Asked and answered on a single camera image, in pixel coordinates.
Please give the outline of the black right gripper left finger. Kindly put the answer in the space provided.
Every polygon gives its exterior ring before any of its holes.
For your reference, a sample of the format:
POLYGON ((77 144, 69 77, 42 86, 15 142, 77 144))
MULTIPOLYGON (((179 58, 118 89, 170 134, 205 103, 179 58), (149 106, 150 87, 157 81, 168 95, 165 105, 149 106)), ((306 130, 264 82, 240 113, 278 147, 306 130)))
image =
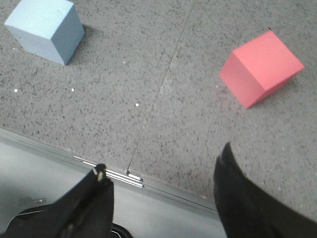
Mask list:
POLYGON ((14 221, 2 238, 109 238, 114 184, 98 164, 58 201, 27 220, 14 221))

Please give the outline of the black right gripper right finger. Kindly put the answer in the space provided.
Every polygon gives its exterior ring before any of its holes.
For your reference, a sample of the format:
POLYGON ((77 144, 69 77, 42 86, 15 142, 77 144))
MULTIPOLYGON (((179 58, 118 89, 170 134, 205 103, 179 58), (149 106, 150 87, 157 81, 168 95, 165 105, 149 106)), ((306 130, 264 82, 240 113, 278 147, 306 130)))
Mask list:
POLYGON ((228 238, 315 238, 315 221, 287 207, 241 171, 227 142, 216 159, 213 193, 228 238))

